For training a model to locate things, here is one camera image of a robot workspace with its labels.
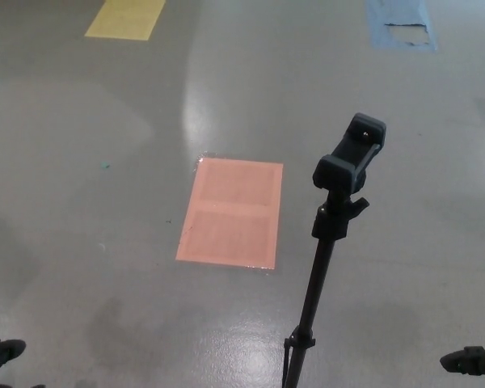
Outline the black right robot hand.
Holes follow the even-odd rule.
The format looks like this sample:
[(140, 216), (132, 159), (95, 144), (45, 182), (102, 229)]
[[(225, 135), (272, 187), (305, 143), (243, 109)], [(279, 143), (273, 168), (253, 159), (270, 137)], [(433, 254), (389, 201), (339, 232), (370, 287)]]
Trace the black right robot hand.
[(470, 376), (485, 376), (485, 348), (465, 347), (451, 352), (440, 359), (441, 366), (449, 373), (461, 373)]

